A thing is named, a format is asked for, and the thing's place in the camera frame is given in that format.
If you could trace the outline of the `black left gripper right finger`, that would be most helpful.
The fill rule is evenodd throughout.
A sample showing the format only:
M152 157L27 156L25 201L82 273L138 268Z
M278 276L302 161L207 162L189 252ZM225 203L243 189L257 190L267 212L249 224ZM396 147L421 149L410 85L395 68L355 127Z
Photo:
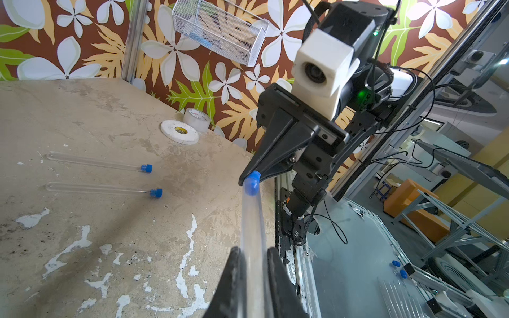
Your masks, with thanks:
M286 267L279 257L278 249L270 247L267 250L269 288L274 317L277 318L305 318L304 311L291 283Z

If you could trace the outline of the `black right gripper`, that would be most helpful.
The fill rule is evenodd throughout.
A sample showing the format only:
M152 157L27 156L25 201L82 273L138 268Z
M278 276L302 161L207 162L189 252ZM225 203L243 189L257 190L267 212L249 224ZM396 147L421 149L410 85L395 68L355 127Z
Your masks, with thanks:
M341 129L278 84L259 95L257 124L265 135L239 177L240 186L253 171L264 180L294 170L294 189L314 199L360 144L358 125Z

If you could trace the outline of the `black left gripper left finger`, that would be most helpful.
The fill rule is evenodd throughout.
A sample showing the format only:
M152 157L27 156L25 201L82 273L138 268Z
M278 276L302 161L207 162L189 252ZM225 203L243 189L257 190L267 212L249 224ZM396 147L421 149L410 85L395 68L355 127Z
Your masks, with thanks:
M245 257L238 246L229 253L217 289L204 317L245 317L247 275Z

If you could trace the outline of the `blue stopper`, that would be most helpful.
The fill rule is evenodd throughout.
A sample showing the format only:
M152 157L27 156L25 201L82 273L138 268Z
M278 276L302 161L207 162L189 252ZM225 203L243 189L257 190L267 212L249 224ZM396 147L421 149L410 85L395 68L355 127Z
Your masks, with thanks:
M261 174L257 171L251 172L243 182L244 192L248 196L258 196L260 193Z
M151 164L144 164L141 166L141 172L144 172L144 173L151 173L152 172L152 165Z
M151 189L149 195L154 198L161 198L163 196L163 189Z

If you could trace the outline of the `blue stopper front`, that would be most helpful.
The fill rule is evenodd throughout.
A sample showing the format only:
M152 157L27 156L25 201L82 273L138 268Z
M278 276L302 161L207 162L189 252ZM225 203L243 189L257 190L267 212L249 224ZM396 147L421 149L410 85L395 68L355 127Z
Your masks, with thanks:
M248 196L258 196L260 193L261 174L257 171L251 172L243 182L244 192Z

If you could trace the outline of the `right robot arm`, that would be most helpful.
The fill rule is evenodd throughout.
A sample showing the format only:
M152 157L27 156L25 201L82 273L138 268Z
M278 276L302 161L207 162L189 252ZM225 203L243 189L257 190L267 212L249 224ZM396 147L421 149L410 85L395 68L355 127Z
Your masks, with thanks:
M389 126L395 103L416 83L379 60L397 9L362 1L310 8L290 90L274 83L259 95L261 145L239 185L294 171L294 193L318 200L353 151Z

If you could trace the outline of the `clear packing tape roll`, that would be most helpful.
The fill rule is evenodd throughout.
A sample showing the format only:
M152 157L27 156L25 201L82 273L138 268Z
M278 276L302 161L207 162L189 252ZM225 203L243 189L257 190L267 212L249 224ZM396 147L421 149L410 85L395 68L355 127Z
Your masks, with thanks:
M187 108L184 113L183 122L194 128L199 133L206 133L212 120L202 111L194 108Z

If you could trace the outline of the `white foam tape roll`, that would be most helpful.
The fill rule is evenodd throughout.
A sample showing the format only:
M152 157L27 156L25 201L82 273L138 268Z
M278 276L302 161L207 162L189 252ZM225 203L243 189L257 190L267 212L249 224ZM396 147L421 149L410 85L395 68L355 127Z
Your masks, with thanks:
M195 128L177 120L165 120L160 124L162 133L176 143L184 145L196 144L200 135Z

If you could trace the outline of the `orange box outside cell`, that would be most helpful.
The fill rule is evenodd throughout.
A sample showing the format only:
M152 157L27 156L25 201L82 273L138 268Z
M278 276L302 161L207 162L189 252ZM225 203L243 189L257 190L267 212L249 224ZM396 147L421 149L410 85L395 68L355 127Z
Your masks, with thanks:
M436 199L439 198L436 194L416 184L413 180L407 179L385 200L384 212L392 217L397 217L418 198L420 195L419 190ZM425 209L413 211L408 214L408 217L433 243L437 243L449 234L449 227L440 221L437 216L432 215Z

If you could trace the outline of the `aluminium frame post front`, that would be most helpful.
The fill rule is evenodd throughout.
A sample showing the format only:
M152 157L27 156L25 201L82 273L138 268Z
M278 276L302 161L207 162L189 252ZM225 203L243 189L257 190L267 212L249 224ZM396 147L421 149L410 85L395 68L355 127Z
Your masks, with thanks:
M435 91L436 87L453 66L463 57L468 49L472 48L474 42L481 36L482 32L492 24L492 21L502 9L508 5L508 0L487 1L481 10L473 17L471 22L459 34L455 42L449 47L445 54L435 63L429 76L425 77L413 93L398 104L402 106L397 113L399 118L387 130L377 135L363 155L357 160L347 173L335 184L332 198L340 201L345 196L350 196L354 190L353 185L362 182L368 177L366 169L373 170L375 164L380 160L375 156L390 142L392 135L400 130L407 131L413 125L427 106L429 106L428 94Z

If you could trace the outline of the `aluminium frame post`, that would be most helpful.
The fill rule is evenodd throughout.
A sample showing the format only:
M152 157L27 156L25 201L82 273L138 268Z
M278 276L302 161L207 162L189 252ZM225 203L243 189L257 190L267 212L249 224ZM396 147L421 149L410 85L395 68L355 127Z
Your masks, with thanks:
M131 83L135 77L149 3L150 1L147 0L132 1L129 14L129 30L125 42L125 57L121 72L121 79L128 83Z
M390 142L392 135L400 130L407 131L413 125L427 106L429 106L428 94L435 91L436 87L453 66L463 57L468 49L472 48L474 42L481 36L482 32L492 24L492 21L502 9L508 5L508 0L487 1L481 10L473 17L471 22L459 34L455 42L449 47L445 54L435 63L429 76L425 77L413 93L398 104L402 106L397 113L399 118L387 130L377 135L363 155L357 160L347 173L335 184L332 198L340 201L345 196L350 196L354 190L353 185L362 182L368 177L366 169L373 170L375 164L380 160L375 156Z

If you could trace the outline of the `aluminium frame post right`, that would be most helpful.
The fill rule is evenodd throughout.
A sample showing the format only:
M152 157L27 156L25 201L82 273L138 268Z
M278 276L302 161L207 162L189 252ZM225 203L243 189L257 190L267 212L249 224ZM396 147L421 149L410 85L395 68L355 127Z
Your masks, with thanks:
M121 79L128 83L131 83L135 77L149 3L150 1L147 0L132 1L129 14L129 30L125 42L125 57L121 72Z

